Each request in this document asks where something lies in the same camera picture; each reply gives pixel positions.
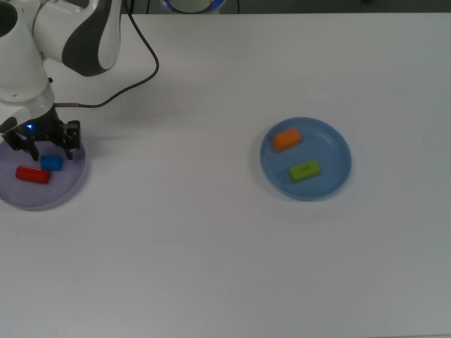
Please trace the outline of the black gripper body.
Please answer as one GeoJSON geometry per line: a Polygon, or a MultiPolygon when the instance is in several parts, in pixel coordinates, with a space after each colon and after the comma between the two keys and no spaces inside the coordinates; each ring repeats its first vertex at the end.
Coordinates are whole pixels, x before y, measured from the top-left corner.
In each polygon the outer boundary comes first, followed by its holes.
{"type": "Polygon", "coordinates": [[[65,144],[64,123],[59,118],[55,106],[44,115],[28,120],[14,129],[24,137],[34,137],[36,142],[50,141],[55,144],[65,144]]]}

